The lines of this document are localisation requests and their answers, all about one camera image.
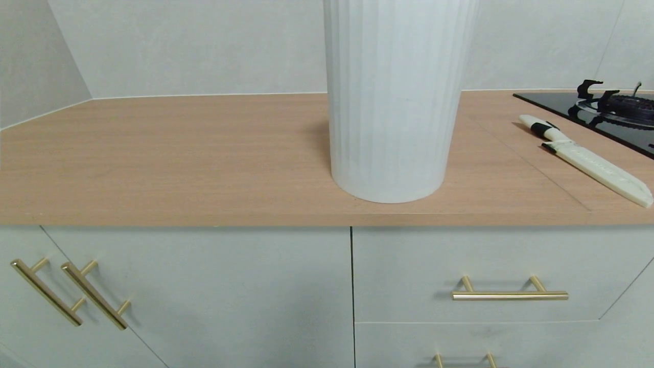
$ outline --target black glass stovetop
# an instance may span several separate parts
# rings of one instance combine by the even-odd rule
[[[586,111],[577,106],[581,99],[576,93],[525,92],[514,96],[654,158],[654,126],[634,126],[603,116],[596,111]]]

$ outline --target wooden countertop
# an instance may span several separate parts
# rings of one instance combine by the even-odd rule
[[[330,176],[324,94],[89,101],[2,132],[0,223],[90,226],[606,225],[643,209],[540,148],[528,113],[654,189],[654,160],[511,97],[463,93],[443,187],[406,204]]]

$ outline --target knife handle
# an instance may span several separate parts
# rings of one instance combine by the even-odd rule
[[[537,136],[549,141],[571,141],[563,134],[558,127],[549,121],[533,117],[531,115],[520,115],[520,121]]]

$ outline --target drawer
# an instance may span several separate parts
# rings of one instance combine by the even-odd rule
[[[598,321],[562,323],[357,323],[357,368],[578,368],[570,356],[593,335]]]
[[[357,322],[597,320],[654,257],[654,227],[354,228]],[[535,291],[567,301],[453,301],[476,291]]]

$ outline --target gas stove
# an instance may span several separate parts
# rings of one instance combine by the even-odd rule
[[[640,83],[631,94],[609,90],[597,96],[589,92],[595,84],[602,82],[586,79],[577,93],[525,92],[514,96],[654,158],[654,100],[637,96]]]

